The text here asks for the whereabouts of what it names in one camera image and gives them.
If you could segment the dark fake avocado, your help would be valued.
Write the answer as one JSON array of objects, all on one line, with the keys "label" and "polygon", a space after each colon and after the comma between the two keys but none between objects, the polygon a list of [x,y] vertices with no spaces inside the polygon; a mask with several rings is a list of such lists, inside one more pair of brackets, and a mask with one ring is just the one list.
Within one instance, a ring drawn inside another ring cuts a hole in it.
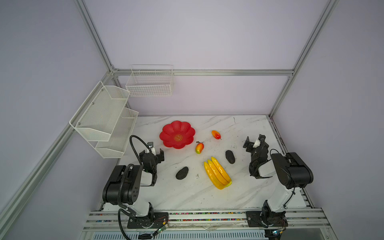
[{"label": "dark fake avocado", "polygon": [[176,174],[176,179],[177,180],[183,180],[187,177],[189,173],[189,168],[188,167],[183,167],[182,169],[180,169],[177,174]]},{"label": "dark fake avocado", "polygon": [[231,150],[227,150],[225,152],[226,159],[230,164],[234,164],[236,162],[236,158],[234,156],[234,153]]}]

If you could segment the yellow fake banana bunch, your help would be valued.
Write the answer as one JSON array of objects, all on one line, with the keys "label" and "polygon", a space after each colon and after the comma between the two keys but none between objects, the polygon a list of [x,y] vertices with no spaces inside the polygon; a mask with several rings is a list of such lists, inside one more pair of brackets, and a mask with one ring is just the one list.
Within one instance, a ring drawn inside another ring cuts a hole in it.
[{"label": "yellow fake banana bunch", "polygon": [[223,190],[232,184],[231,177],[216,158],[211,157],[210,160],[205,161],[204,168],[210,181],[217,189]]}]

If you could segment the red-orange fake mango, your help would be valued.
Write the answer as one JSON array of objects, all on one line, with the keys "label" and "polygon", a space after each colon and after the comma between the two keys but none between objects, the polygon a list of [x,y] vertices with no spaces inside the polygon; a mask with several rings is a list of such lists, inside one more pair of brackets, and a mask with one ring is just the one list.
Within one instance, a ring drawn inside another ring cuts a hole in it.
[{"label": "red-orange fake mango", "polygon": [[212,131],[212,135],[217,140],[221,140],[222,139],[222,136],[221,136],[221,134],[218,131]]}]

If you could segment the red-yellow fake mango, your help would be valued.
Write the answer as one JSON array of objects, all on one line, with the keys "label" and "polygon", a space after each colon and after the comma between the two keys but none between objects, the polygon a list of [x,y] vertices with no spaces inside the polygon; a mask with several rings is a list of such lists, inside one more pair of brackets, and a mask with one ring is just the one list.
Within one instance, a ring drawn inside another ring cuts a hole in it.
[{"label": "red-yellow fake mango", "polygon": [[199,141],[197,141],[196,143],[197,143],[197,145],[196,145],[196,148],[195,148],[195,152],[196,152],[196,154],[201,154],[203,149],[204,149],[204,143],[203,142],[199,142]]}]

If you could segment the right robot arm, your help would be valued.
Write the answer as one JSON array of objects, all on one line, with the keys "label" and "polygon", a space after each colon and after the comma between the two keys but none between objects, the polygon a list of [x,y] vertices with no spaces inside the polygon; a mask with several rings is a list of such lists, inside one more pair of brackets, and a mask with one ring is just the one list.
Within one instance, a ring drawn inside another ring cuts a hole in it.
[{"label": "right robot arm", "polygon": [[247,138],[243,148],[251,154],[250,176],[258,180],[277,177],[280,182],[263,203],[261,211],[247,212],[249,225],[264,228],[283,226],[287,223],[285,213],[294,195],[314,180],[311,169],[297,153],[272,154],[266,136],[261,134],[255,142]]}]

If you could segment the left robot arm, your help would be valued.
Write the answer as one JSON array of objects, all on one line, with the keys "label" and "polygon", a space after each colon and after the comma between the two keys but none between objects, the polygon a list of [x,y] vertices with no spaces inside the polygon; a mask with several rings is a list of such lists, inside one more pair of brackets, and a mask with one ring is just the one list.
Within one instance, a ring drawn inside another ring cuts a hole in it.
[{"label": "left robot arm", "polygon": [[158,164],[165,160],[164,151],[154,149],[139,154],[141,165],[118,165],[111,173],[102,198],[105,203],[119,206],[129,214],[128,228],[149,228],[155,223],[150,202],[140,200],[140,187],[153,187],[158,178]]}]

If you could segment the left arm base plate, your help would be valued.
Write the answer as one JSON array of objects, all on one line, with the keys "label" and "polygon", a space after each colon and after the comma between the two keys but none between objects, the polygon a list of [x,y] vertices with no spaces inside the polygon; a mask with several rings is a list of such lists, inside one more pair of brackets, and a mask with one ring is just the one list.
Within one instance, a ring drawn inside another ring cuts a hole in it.
[{"label": "left arm base plate", "polygon": [[129,218],[128,229],[159,229],[169,219],[169,213],[155,212],[145,217]]}]

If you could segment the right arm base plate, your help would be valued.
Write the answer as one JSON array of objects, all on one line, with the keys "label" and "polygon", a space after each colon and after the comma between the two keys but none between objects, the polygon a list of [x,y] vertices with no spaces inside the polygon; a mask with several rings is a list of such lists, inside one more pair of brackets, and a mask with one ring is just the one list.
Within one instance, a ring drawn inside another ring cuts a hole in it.
[{"label": "right arm base plate", "polygon": [[288,222],[285,216],[286,212],[275,213],[262,211],[247,211],[246,219],[250,228],[279,228],[287,227]]}]

